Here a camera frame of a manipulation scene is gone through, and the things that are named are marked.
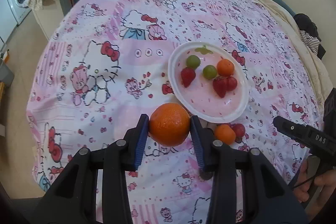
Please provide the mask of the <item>person's right hand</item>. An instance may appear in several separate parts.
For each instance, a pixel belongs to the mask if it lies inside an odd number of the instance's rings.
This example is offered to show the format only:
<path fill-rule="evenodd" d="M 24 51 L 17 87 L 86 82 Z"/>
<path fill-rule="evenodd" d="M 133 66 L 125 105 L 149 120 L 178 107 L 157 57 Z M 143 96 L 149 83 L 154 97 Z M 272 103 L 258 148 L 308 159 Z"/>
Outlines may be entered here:
<path fill-rule="evenodd" d="M 309 198 L 307 191 L 309 190 L 312 180 L 308 181 L 307 168 L 307 160 L 304 160 L 298 173 L 297 182 L 293 189 L 293 193 L 299 203 L 306 202 Z"/>

